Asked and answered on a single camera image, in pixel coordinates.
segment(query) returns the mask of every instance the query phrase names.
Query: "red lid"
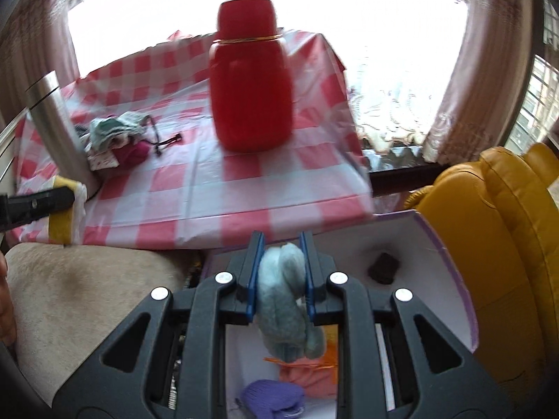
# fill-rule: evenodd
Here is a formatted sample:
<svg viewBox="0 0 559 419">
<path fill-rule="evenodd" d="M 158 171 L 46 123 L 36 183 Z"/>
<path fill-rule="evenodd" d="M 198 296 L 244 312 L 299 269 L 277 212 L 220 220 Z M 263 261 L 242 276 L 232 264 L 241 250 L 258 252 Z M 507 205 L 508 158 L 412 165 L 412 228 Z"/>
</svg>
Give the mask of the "red lid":
<svg viewBox="0 0 559 419">
<path fill-rule="evenodd" d="M 217 39 L 243 39 L 277 34 L 270 0 L 227 0 L 217 13 Z"/>
</svg>

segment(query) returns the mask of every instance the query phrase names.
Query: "triangular cutout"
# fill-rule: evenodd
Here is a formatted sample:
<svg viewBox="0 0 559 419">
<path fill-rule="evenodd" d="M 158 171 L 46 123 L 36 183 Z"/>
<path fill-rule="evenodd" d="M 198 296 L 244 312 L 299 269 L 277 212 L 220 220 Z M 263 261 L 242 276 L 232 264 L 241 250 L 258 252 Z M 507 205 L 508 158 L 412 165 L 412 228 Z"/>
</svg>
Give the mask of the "triangular cutout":
<svg viewBox="0 0 559 419">
<path fill-rule="evenodd" d="M 462 363 L 462 358 L 424 317 L 416 315 L 414 321 L 433 373 L 446 372 Z"/>
<path fill-rule="evenodd" d="M 104 365 L 113 367 L 121 372 L 131 373 L 138 360 L 149 320 L 149 313 L 141 314 L 132 326 L 104 354 Z"/>
</svg>

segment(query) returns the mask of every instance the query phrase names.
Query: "drawstring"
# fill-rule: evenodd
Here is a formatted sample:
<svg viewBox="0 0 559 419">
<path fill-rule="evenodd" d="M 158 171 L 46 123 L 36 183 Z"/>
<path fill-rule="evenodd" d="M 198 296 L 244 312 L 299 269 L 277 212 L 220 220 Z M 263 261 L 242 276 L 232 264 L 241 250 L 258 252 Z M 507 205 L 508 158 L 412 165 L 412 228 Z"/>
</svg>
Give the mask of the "drawstring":
<svg viewBox="0 0 559 419">
<path fill-rule="evenodd" d="M 152 142 L 150 140 L 146 140 L 146 141 L 147 141 L 147 143 L 149 143 L 150 145 L 153 145 L 155 147 L 155 154 L 157 154 L 158 156 L 161 156 L 161 149 L 159 149 L 160 146 L 169 145 L 169 144 L 172 144 L 174 142 L 180 142 L 182 140 L 182 135 L 179 132 L 174 137 L 171 137 L 171 138 L 161 142 L 160 138 L 159 138 L 159 131 L 157 130 L 157 127 L 155 126 L 155 120 L 152 118 L 151 115 L 147 116 L 147 118 L 149 119 L 149 122 L 152 124 L 153 132 L 155 132 L 155 140 L 156 141 L 155 142 Z"/>
</svg>

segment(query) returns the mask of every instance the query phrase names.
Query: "plastic tablecloth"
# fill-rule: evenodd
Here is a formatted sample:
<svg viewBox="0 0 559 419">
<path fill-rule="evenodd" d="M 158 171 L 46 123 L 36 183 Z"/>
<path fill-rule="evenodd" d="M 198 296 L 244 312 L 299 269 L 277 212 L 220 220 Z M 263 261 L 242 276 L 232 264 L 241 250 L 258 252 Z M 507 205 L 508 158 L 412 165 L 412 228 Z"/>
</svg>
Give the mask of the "plastic tablecloth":
<svg viewBox="0 0 559 419">
<path fill-rule="evenodd" d="M 258 154 L 221 148 L 208 92 L 213 35 L 174 39 L 91 72 L 63 89 L 74 123 L 128 110 L 150 114 L 163 155 L 131 170 L 111 169 L 86 204 L 79 243 L 139 249 L 199 249 L 324 231 L 372 216 L 371 187 L 347 103 L 343 65 L 322 35 L 284 33 L 294 82 L 295 129 Z M 57 173 L 28 116 L 16 132 L 18 193 Z M 49 242 L 48 220 L 14 230 Z"/>
</svg>

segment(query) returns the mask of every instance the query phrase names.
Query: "gold trim ring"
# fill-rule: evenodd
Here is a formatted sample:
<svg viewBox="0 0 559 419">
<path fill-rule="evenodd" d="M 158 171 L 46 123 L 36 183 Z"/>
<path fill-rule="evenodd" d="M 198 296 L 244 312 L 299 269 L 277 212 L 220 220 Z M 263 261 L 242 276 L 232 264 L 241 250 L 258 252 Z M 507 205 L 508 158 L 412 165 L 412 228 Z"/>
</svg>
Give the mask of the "gold trim ring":
<svg viewBox="0 0 559 419">
<path fill-rule="evenodd" d="M 218 44 L 238 44 L 241 42 L 255 42 L 255 41 L 272 41 L 273 39 L 279 39 L 282 35 L 274 36 L 261 36 L 259 38 L 242 38 L 242 39 L 216 39 L 214 43 Z"/>
</svg>

